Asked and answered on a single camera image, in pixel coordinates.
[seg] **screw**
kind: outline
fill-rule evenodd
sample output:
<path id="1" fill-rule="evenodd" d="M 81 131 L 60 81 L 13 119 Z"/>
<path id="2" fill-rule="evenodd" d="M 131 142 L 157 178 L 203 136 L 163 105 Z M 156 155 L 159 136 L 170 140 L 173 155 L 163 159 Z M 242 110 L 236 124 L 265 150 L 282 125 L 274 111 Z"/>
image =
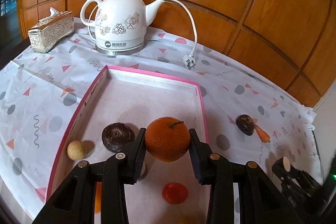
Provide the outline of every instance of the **screw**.
<path id="1" fill-rule="evenodd" d="M 118 153 L 118 154 L 116 154 L 116 159 L 118 159 L 118 160 L 122 160 L 124 157 L 126 157 L 126 155 L 124 154 L 124 153 Z"/>
<path id="2" fill-rule="evenodd" d="M 79 168 L 83 168 L 83 167 L 87 166 L 87 161 L 86 160 L 81 160 L 77 165 L 78 165 Z"/>
<path id="3" fill-rule="evenodd" d="M 218 154 L 216 154 L 216 153 L 212 153 L 211 155 L 210 155 L 210 159 L 212 159 L 212 160 L 219 160 L 219 155 Z"/>
<path id="4" fill-rule="evenodd" d="M 249 163 L 247 164 L 247 166 L 249 167 L 249 168 L 257 168 L 257 164 L 254 162 L 254 161 L 249 161 Z"/>

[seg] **kettle spout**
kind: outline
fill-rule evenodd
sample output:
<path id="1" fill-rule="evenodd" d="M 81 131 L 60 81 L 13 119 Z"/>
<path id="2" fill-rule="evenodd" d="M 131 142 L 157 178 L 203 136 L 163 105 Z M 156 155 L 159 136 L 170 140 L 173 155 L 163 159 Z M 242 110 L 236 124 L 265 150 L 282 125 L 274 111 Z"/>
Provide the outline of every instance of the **kettle spout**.
<path id="1" fill-rule="evenodd" d="M 153 22 L 158 12 L 158 9 L 164 2 L 165 2 L 164 0 L 155 0 L 151 4 L 146 5 L 146 25 L 147 26 L 149 26 Z"/>

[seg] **small carrot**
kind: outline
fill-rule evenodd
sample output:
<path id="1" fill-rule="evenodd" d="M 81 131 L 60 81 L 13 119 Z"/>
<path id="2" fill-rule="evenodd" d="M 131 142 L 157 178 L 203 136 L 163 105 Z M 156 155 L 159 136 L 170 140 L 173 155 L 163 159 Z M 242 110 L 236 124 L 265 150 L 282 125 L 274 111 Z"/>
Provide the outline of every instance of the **small carrot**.
<path id="1" fill-rule="evenodd" d="M 94 213 L 100 212 L 101 207 L 101 182 L 96 183 L 96 195 L 94 198 Z"/>
<path id="2" fill-rule="evenodd" d="M 264 143 L 269 143 L 270 142 L 269 135 L 265 131 L 263 131 L 260 127 L 258 127 L 256 124 L 254 125 L 254 127 L 255 130 L 257 131 L 260 140 L 262 140 L 262 142 Z"/>

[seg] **tablecloth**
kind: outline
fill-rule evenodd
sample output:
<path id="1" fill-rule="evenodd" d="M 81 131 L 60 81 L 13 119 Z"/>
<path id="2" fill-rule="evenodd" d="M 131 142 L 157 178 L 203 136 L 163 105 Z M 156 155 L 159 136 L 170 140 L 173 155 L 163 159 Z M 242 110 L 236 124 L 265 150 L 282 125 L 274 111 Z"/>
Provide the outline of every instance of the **tablecloth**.
<path id="1" fill-rule="evenodd" d="M 253 70 L 201 44 L 196 66 L 184 68 L 193 42 L 148 28 L 146 47 L 131 56 L 108 57 L 95 50 L 75 18 L 75 34 L 47 54 L 24 50 L 0 72 L 0 176 L 14 198 L 35 218 L 45 200 L 54 157 L 76 107 L 106 65 L 174 75 L 200 83 L 212 150 L 228 160 L 253 160 L 272 177 L 276 159 L 322 182 L 312 121 L 315 113 Z M 263 143 L 236 126 L 248 114 L 270 135 Z"/>

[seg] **power plug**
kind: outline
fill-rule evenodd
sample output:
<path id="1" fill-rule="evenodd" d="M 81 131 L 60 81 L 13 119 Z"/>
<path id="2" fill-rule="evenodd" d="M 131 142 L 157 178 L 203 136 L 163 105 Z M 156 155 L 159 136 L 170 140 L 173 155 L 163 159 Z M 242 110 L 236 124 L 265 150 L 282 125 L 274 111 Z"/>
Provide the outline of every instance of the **power plug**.
<path id="1" fill-rule="evenodd" d="M 191 69 L 195 66 L 196 59 L 194 57 L 190 57 L 189 54 L 187 54 L 185 57 L 183 57 L 183 63 L 185 68 Z"/>

